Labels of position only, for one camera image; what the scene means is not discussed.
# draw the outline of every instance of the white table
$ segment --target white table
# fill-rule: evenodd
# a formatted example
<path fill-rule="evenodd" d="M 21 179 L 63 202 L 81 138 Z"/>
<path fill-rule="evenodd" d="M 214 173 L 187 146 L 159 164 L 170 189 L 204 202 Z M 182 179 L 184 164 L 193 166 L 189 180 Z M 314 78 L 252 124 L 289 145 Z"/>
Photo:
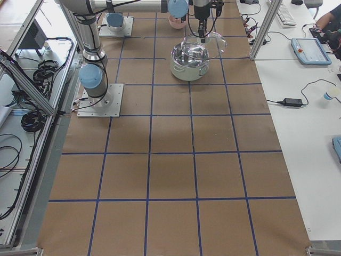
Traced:
<path fill-rule="evenodd" d="M 262 10 L 251 17 L 262 23 L 268 5 L 259 0 Z M 304 5 L 283 1 L 294 16 L 296 28 L 282 28 L 274 20 L 270 31 L 279 31 L 289 38 L 304 37 L 302 26 L 313 23 Z M 238 3 L 240 13 L 255 13 L 259 6 Z M 311 37 L 306 26 L 307 37 Z M 294 55 L 290 41 L 279 34 L 270 34 L 271 43 L 262 46 L 256 66 L 265 96 L 269 100 L 300 98 L 301 89 L 309 82 L 326 79 L 341 88 L 337 77 L 341 62 L 330 55 L 332 65 L 304 66 Z M 318 82 L 309 85 L 304 93 L 309 105 L 287 108 L 269 104 L 272 119 L 294 186 L 307 233 L 312 241 L 341 240 L 341 164 L 332 147 L 331 139 L 341 135 L 341 104 L 327 101 L 323 94 L 332 85 Z"/>

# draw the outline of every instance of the person's arm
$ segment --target person's arm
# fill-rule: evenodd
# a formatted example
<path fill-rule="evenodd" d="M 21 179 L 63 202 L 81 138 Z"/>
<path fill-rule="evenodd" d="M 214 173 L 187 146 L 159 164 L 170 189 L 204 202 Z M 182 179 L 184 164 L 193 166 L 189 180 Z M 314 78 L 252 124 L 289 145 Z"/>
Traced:
<path fill-rule="evenodd" d="M 329 22 L 334 21 L 334 20 L 335 20 L 335 17 L 330 12 L 328 12 L 325 15 L 323 15 L 321 18 L 319 18 L 316 24 L 319 26 L 320 29 L 323 29 L 329 24 Z"/>

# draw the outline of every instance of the pink bowl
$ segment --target pink bowl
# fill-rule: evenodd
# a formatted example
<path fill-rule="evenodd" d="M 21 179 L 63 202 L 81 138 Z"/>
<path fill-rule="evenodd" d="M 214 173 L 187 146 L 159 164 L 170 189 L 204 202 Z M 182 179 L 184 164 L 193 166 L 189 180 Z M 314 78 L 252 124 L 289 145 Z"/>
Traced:
<path fill-rule="evenodd" d="M 168 21 L 169 21 L 170 26 L 175 29 L 182 29 L 187 24 L 187 20 L 185 20 L 184 22 L 181 22 L 181 19 L 175 19 L 171 15 L 168 17 Z"/>

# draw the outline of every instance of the blue joint cap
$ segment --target blue joint cap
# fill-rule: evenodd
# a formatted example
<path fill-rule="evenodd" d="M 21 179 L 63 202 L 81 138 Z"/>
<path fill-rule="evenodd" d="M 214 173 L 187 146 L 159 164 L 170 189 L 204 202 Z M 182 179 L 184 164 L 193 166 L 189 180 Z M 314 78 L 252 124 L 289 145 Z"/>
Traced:
<path fill-rule="evenodd" d="M 101 83 L 103 73 L 100 67 L 88 64 L 80 69 L 78 77 L 82 86 L 87 89 L 94 89 Z"/>
<path fill-rule="evenodd" d="M 326 100 L 331 100 L 331 99 L 332 99 L 332 97 L 329 96 L 328 93 L 325 93 L 325 94 L 323 95 L 323 97 L 324 97 Z"/>
<path fill-rule="evenodd" d="M 108 25 L 115 28 L 122 26 L 124 21 L 122 13 L 108 13 L 106 19 Z"/>
<path fill-rule="evenodd" d="M 168 11 L 176 19 L 184 17 L 188 11 L 188 0 L 169 0 Z"/>

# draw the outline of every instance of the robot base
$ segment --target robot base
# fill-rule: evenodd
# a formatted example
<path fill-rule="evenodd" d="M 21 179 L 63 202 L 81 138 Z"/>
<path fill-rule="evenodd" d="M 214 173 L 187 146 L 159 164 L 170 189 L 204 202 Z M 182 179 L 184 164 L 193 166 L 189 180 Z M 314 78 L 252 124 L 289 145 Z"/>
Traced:
<path fill-rule="evenodd" d="M 87 107 L 90 105 L 89 101 L 82 101 L 80 103 L 80 108 L 83 108 L 78 110 L 77 116 L 82 117 L 93 117 L 93 118 L 99 118 L 99 117 L 119 117 L 119 113 L 121 110 L 121 102 L 122 102 L 122 95 L 123 95 L 123 87 L 124 84 L 109 84 L 108 85 L 108 91 L 113 95 L 113 102 L 105 107 Z M 83 98 L 87 97 L 87 93 L 84 90 Z"/>
<path fill-rule="evenodd" d="M 99 32 L 100 37 L 131 37 L 133 30 L 134 17 L 124 17 L 125 27 L 122 30 L 111 31 L 108 29 L 107 20 L 104 18 Z"/>

